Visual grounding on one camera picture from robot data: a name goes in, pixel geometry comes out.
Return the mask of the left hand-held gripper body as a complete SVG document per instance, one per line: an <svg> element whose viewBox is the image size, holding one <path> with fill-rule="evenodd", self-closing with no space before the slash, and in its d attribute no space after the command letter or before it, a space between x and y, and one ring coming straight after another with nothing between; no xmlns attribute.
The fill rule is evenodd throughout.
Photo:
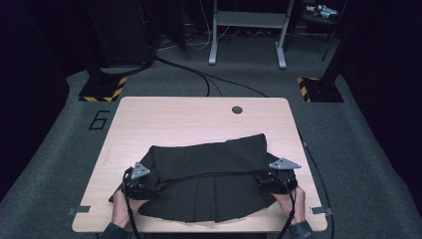
<svg viewBox="0 0 422 239"><path fill-rule="evenodd" d="M133 200L150 200L158 197L164 185L148 181L149 174L150 170L140 162L128 168L123 174L123 194Z"/></svg>

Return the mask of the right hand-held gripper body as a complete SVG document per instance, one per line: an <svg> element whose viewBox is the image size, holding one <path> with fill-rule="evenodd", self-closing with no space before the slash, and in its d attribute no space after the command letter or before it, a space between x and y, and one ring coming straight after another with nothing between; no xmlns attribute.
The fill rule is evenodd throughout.
<svg viewBox="0 0 422 239"><path fill-rule="evenodd" d="M254 175L260 189L275 194L289 194L298 186L295 170L301 166L286 158L271 162L269 168Z"/></svg>

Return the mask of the black pleated skirt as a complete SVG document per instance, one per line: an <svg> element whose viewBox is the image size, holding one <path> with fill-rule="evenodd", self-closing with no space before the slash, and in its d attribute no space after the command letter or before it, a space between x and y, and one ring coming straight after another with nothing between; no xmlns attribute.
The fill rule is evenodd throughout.
<svg viewBox="0 0 422 239"><path fill-rule="evenodd" d="M267 151L261 134L189 146L152 146L139 161L148 181L163 184L140 213L182 222L223 222L269 207L275 193L264 192L254 175L279 158Z"/></svg>

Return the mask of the person's left hand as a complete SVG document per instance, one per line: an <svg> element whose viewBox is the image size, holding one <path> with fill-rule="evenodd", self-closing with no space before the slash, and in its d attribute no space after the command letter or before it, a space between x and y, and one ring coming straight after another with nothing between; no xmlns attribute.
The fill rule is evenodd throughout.
<svg viewBox="0 0 422 239"><path fill-rule="evenodd" d="M113 195L111 222L121 228L124 228L129 223L128 209L136 212L145 203L147 203L147 200L129 199L126 201L124 194L121 191L117 191Z"/></svg>

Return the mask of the person's right hand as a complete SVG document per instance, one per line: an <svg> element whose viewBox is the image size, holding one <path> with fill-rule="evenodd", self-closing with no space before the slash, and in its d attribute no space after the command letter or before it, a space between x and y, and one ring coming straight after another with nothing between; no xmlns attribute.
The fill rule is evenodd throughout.
<svg viewBox="0 0 422 239"><path fill-rule="evenodd" d="M292 194L274 194L284 216L289 217L295 211L291 224L298 224L306 220L306 193L298 186Z"/></svg>

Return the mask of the black stand base, yellow stripes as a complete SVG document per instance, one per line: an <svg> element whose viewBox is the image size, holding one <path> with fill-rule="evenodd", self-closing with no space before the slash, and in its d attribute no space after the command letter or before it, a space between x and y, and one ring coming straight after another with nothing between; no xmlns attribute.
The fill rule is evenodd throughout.
<svg viewBox="0 0 422 239"><path fill-rule="evenodd" d="M102 82L89 79L79 93L79 100L84 102L115 102L120 96L127 78L111 77Z"/></svg>
<svg viewBox="0 0 422 239"><path fill-rule="evenodd" d="M302 97L307 103L343 103L335 84L319 78L297 78Z"/></svg>

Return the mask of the black stand pole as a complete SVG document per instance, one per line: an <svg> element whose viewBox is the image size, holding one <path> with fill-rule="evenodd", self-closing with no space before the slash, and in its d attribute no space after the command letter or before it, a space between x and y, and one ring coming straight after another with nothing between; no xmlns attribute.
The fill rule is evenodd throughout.
<svg viewBox="0 0 422 239"><path fill-rule="evenodd" d="M330 59L329 64L322 76L322 81L326 85L333 85L336 78L340 74L340 70L342 65L345 61L347 55L347 25L348 25L348 15L350 10L349 1L350 0L342 0L344 4L341 8L341 13L338 17L338 22L335 27L335 36L338 37L339 42L338 45Z"/></svg>
<svg viewBox="0 0 422 239"><path fill-rule="evenodd" d="M87 70L91 77L91 82L100 88L106 81L105 74L101 69L102 50L99 45L96 26L88 7L88 0L81 0L81 2L86 14Z"/></svg>

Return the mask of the black cabinet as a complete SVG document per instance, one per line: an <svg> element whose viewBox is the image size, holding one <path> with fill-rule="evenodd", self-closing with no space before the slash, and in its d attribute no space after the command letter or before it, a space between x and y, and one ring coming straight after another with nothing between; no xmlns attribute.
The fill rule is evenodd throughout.
<svg viewBox="0 0 422 239"><path fill-rule="evenodd" d="M100 0L105 58L112 66L149 67L152 46L141 0Z"/></svg>

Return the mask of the dark shelf rack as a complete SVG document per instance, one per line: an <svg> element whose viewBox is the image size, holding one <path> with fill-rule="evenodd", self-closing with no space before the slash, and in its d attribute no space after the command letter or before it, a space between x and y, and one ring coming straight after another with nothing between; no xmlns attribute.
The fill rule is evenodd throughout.
<svg viewBox="0 0 422 239"><path fill-rule="evenodd" d="M315 0L314 3L304 3L302 7L302 12L300 19L305 21L308 25L316 27L323 34L327 35L326 41L327 45L324 49L322 60L326 59L327 53L331 47L332 40L335 36L335 27L338 22L338 17L341 13L341 8L344 2L342 0ZM338 12L338 16L329 17L327 19L321 16L314 16L312 13L308 13L305 9L307 5L325 5L328 8L334 9Z"/></svg>

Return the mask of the black upright panel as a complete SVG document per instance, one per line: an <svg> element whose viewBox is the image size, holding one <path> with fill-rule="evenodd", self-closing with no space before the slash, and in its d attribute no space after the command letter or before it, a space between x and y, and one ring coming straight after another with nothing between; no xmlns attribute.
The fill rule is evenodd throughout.
<svg viewBox="0 0 422 239"><path fill-rule="evenodd" d="M167 0L167 36L184 52L187 51L182 0Z"/></svg>

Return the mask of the small clutter on shelf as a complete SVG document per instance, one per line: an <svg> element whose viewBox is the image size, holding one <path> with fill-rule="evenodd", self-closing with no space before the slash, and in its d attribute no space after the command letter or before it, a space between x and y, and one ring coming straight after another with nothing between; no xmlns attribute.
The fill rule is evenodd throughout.
<svg viewBox="0 0 422 239"><path fill-rule="evenodd" d="M338 16L338 12L336 10L328 8L325 5L307 5L305 9L308 13L312 13L314 16L321 16L325 19Z"/></svg>

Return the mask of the grey metal desk frame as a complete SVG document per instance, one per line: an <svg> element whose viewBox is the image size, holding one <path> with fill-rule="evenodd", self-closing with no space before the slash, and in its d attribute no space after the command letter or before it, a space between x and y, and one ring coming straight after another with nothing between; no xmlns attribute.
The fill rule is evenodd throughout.
<svg viewBox="0 0 422 239"><path fill-rule="evenodd" d="M281 35L279 41L275 43L275 48L279 68L285 70L287 68L287 62L284 55L284 41L287 35L294 3L295 0L288 0L288 6L285 13L262 13L222 11L218 9L218 0L213 0L212 43L208 63L213 66L217 61L217 30L219 26L280 29Z"/></svg>

